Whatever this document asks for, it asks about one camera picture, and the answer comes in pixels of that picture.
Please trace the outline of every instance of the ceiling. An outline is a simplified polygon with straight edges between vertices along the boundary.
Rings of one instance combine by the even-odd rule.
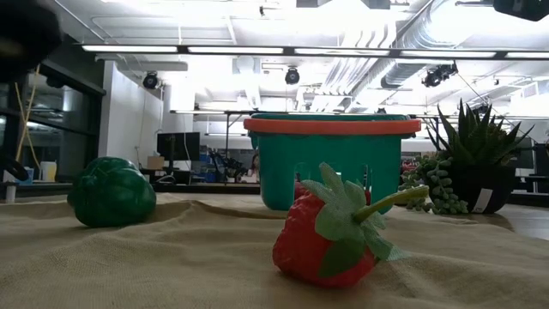
[[[389,10],[368,9],[360,0],[332,0],[317,8],[303,8],[305,3],[311,3],[305,0],[54,2],[63,29],[87,44],[396,45],[536,50],[549,46],[549,18],[524,21],[499,14],[493,8],[458,7],[455,0],[436,0],[429,18],[420,15],[406,31],[402,27],[427,3],[426,0],[394,1]],[[196,102],[202,108],[234,109],[241,106],[243,98],[246,101],[257,93],[262,103],[273,108],[281,106],[284,109],[286,99],[295,100],[293,106],[300,111],[304,106],[325,112],[375,112],[382,107],[387,112],[421,114],[434,113],[436,106],[441,106],[444,112],[454,113],[459,99],[475,105],[481,102],[477,98],[479,94],[506,113],[513,110],[511,102],[519,101],[517,98],[522,97],[526,86],[549,79],[549,64],[544,62],[458,61],[458,76],[452,76],[438,87],[426,88],[421,79],[438,63],[398,64],[410,69],[408,73],[404,69],[396,70],[400,77],[406,78],[402,77],[397,88],[384,88],[380,80],[395,70],[392,61],[264,57],[256,59],[253,68],[256,74],[250,79],[239,74],[236,57],[99,56],[117,60],[119,68],[136,79],[151,65],[170,64],[179,68],[178,64],[187,63],[188,69],[164,70],[160,76],[171,84],[177,84],[182,78],[191,82],[196,90]],[[284,82],[290,66],[299,70],[301,78],[297,85],[288,86]],[[337,94],[339,99],[320,94]],[[524,116],[536,113],[518,111]]]

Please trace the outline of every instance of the strawberry stem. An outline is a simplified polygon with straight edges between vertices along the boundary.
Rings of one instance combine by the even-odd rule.
[[[353,219],[357,223],[368,219],[369,216],[374,214],[376,211],[379,211],[387,206],[390,206],[394,203],[405,203],[410,198],[422,198],[429,195],[429,187],[427,185],[421,185],[415,188],[407,189],[404,191],[396,192],[389,196],[382,198],[381,200],[375,202],[371,206],[364,206],[354,213]]]

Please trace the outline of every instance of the strawberry leaves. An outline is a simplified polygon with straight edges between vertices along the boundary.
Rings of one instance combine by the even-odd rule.
[[[366,250],[380,260],[396,260],[407,254],[383,239],[376,228],[385,229],[384,218],[377,212],[381,208],[409,196],[425,196],[428,189],[413,188],[396,193],[380,202],[366,206],[364,188],[347,181],[341,182],[334,169],[326,163],[320,165],[324,185],[304,180],[301,184],[325,204],[315,221],[315,232],[333,241],[326,251],[318,275],[331,277],[350,270]]]
[[[328,278],[350,270],[364,258],[365,244],[355,239],[340,239],[326,251],[318,276]]]
[[[338,209],[327,203],[315,221],[315,232],[327,240],[357,239],[364,241],[359,225],[353,222],[352,212]]]

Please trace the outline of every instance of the teal basket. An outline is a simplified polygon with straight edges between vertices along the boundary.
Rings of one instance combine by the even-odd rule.
[[[366,133],[346,134],[354,125],[365,123],[370,128]],[[323,182],[318,168],[322,162],[341,173],[344,182],[363,183],[371,190],[373,203],[395,193],[401,139],[419,131],[420,122],[404,115],[255,114],[244,121],[244,127],[259,151],[263,202],[270,209],[288,210],[293,204],[296,173],[302,180]]]

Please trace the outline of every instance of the burlap cloth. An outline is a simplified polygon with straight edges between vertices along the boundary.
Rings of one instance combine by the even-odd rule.
[[[0,308],[549,308],[549,242],[501,227],[389,212],[411,258],[356,288],[284,277],[284,213],[258,197],[160,196],[147,224],[89,229],[66,203],[0,206]]]

